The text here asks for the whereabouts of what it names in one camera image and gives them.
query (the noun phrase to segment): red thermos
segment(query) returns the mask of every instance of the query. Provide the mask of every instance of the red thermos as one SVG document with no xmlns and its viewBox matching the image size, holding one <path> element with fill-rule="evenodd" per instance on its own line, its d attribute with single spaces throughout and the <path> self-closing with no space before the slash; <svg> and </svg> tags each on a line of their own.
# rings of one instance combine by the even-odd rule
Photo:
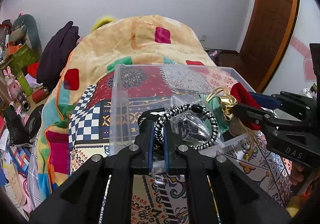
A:
<svg viewBox="0 0 320 224">
<path fill-rule="evenodd" d="M 43 99 L 45 99 L 47 96 L 49 96 L 49 90 L 47 87 L 43 87 L 34 92 L 31 97 L 34 103 L 37 104 L 41 102 Z"/>
</svg>

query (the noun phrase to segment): plush dinosaur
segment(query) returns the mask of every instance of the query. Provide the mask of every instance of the plush dinosaur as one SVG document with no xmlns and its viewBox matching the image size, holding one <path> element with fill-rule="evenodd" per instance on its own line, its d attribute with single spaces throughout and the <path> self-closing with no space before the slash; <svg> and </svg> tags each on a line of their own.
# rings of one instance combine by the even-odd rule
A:
<svg viewBox="0 0 320 224">
<path fill-rule="evenodd" d="M 36 20 L 29 14 L 21 15 L 12 24 L 9 42 L 19 40 L 25 41 L 29 49 L 34 49 L 41 54 L 41 44 Z"/>
</svg>

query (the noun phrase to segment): door frame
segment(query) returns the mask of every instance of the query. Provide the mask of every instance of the door frame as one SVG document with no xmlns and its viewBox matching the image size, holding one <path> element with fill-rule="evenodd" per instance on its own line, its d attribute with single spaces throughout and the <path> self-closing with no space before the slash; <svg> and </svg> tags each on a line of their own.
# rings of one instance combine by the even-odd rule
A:
<svg viewBox="0 0 320 224">
<path fill-rule="evenodd" d="M 254 6 L 253 6 L 252 15 L 251 15 L 251 19 L 250 19 L 250 22 L 249 22 L 248 30 L 247 30 L 247 33 L 245 35 L 245 38 L 244 38 L 244 41 L 243 41 L 243 44 L 242 44 L 242 47 L 241 47 L 241 50 L 240 50 L 240 53 L 239 53 L 240 56 L 241 56 L 241 51 L 247 45 L 249 34 L 252 31 L 253 21 L 254 21 L 254 18 L 256 16 L 256 13 L 257 13 L 258 2 L 259 2 L 259 0 L 255 0 L 254 1 Z M 290 39 L 291 39 L 293 30 L 294 30 L 294 27 L 295 27 L 295 23 L 296 23 L 297 16 L 298 16 L 299 5 L 300 5 L 300 0 L 292 0 L 292 7 L 291 7 L 291 11 L 290 11 L 289 21 L 288 21 L 288 25 L 287 25 L 287 28 L 286 28 L 285 33 L 284 33 L 284 37 L 282 39 L 280 47 L 279 47 L 279 49 L 277 51 L 277 54 L 276 54 L 276 56 L 275 56 L 275 58 L 274 58 L 274 60 L 273 60 L 273 62 L 271 64 L 268 72 L 266 73 L 265 77 L 263 78 L 263 80 L 261 81 L 260 85 L 257 88 L 257 92 L 258 93 L 263 92 L 265 90 L 265 88 L 267 87 L 267 85 L 271 81 L 273 75 L 275 74 L 278 66 L 281 63 L 281 60 L 282 60 L 282 58 L 283 58 L 283 56 L 285 54 L 285 51 L 286 51 L 286 49 L 287 49 L 287 47 L 288 47 L 288 45 L 290 43 Z"/>
</svg>

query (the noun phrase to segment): human hand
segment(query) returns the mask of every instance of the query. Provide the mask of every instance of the human hand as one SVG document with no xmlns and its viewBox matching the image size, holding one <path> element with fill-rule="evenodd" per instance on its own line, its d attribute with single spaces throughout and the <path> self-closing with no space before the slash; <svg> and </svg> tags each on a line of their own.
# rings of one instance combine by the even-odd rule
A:
<svg viewBox="0 0 320 224">
<path fill-rule="evenodd" d="M 301 173 L 303 170 L 304 167 L 302 165 L 292 162 L 292 169 L 289 177 L 292 185 L 297 185 L 299 182 L 303 181 L 303 174 Z"/>
</svg>

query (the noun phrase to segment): black bag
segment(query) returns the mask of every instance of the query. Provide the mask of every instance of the black bag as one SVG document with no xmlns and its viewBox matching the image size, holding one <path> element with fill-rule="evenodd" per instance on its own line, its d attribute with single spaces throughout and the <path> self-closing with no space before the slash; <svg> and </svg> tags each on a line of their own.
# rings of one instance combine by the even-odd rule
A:
<svg viewBox="0 0 320 224">
<path fill-rule="evenodd" d="M 44 105 L 37 106 L 31 113 L 26 125 L 24 126 L 25 131 L 28 133 L 30 139 L 34 138 L 38 133 L 41 126 L 41 112 Z"/>
<path fill-rule="evenodd" d="M 22 145 L 30 142 L 29 134 L 22 125 L 21 118 L 10 108 L 3 111 L 5 123 L 9 130 L 9 146 Z"/>
</svg>

